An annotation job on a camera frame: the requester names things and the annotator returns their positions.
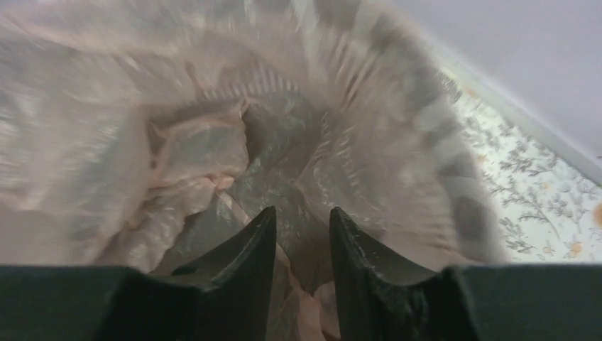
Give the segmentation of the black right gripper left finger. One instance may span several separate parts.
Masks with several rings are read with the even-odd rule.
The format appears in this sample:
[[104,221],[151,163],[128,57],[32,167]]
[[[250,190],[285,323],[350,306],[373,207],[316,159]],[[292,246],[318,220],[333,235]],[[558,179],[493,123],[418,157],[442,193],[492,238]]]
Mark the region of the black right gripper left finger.
[[124,266],[2,266],[2,340],[264,340],[277,216],[169,276]]

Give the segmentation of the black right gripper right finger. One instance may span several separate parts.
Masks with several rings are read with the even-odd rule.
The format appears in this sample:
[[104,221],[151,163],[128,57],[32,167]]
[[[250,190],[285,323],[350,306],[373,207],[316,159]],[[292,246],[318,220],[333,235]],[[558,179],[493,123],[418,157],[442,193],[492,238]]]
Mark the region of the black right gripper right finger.
[[329,217],[343,340],[600,340],[601,265],[518,263],[431,271]]

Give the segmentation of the pink plastic trash bag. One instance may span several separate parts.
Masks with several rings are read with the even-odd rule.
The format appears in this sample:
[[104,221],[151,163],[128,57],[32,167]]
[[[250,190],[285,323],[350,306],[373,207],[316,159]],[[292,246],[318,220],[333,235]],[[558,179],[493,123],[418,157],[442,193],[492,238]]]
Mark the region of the pink plastic trash bag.
[[387,1],[2,1],[1,262],[164,274],[275,206],[267,338],[337,336],[334,207],[509,262],[462,130]]

